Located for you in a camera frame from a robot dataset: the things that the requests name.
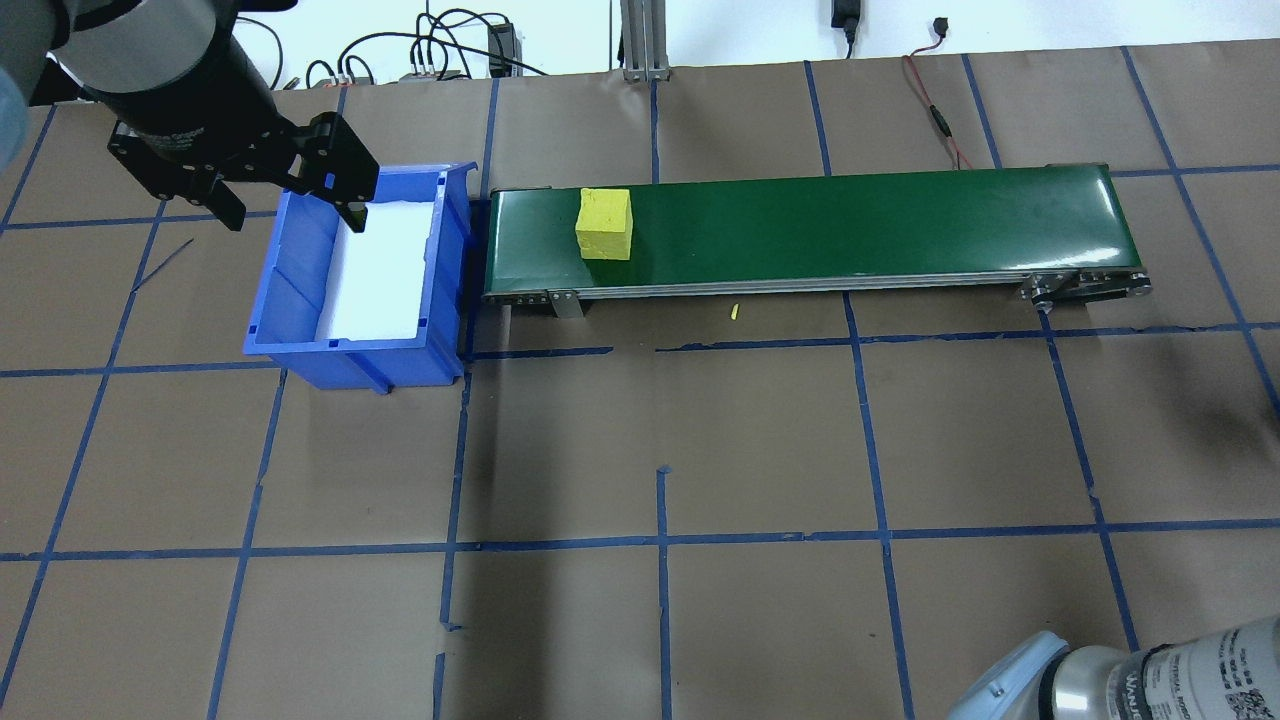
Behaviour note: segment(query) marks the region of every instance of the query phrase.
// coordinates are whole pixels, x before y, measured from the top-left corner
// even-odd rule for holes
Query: blue storage bin
[[[323,200],[284,192],[244,354],[266,355],[323,389],[385,393],[396,386],[452,384],[462,374],[458,300],[463,252],[474,242],[466,176],[475,168],[475,163],[399,165],[383,168],[378,176],[370,227],[379,202],[433,202],[430,227],[421,228],[426,263],[413,337],[317,337],[323,323],[332,322],[325,319],[325,301],[342,220]]]

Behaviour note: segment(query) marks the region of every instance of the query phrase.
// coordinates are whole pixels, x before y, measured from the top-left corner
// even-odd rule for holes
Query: small yellow piece
[[[573,232],[584,260],[631,259],[631,191],[582,188]]]

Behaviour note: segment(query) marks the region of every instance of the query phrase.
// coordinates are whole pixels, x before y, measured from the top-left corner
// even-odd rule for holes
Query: white foam insert
[[[338,223],[316,340],[417,336],[433,202],[370,202],[365,232]]]

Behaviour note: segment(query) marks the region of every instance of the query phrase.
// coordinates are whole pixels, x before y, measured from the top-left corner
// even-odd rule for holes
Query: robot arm
[[[271,182],[333,204],[362,231],[378,161],[337,113],[298,127],[276,111],[232,37],[238,6],[236,0],[0,0],[6,18],[0,124],[13,135],[18,119],[9,115],[24,119],[26,97],[51,50],[86,95],[116,114],[109,150],[151,195],[186,197],[239,229],[244,204],[225,181]],[[22,95],[19,113],[14,94]]]

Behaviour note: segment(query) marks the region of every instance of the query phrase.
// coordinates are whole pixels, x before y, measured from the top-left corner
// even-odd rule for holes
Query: conveyor belt
[[[577,188],[494,192],[486,300],[1019,282],[1033,300],[1094,300],[1149,287],[1103,165],[628,190],[628,261],[581,259]]]

